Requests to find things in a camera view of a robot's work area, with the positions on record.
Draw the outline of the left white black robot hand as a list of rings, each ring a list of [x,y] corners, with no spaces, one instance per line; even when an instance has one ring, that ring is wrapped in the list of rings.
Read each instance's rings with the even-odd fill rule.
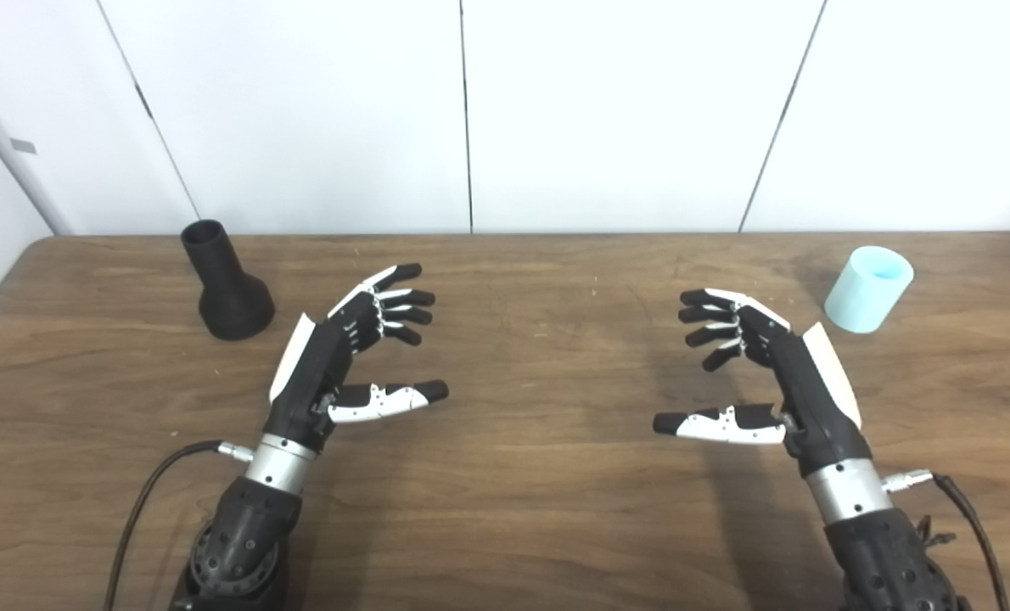
[[[421,275],[418,263],[400,264],[369,276],[339,299],[322,321],[307,314],[284,349],[269,390],[271,411],[263,432],[316,453],[339,423],[392,417],[444,400],[443,380],[408,384],[349,384],[354,357],[385,338],[420,345],[409,325],[429,325],[435,295],[394,285]]]

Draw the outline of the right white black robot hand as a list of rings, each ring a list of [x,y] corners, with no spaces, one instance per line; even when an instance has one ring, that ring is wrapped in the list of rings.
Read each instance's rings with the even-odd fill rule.
[[[685,336],[685,344],[698,348],[715,343],[703,359],[703,370],[713,373],[745,357],[773,372],[782,403],[780,409],[756,403],[661,412],[653,420],[656,434],[735,445],[784,445],[803,477],[839,462],[873,459],[861,431],[855,392],[820,323],[796,333],[769,306],[723,289],[684,291],[680,301],[680,320],[699,325]]]

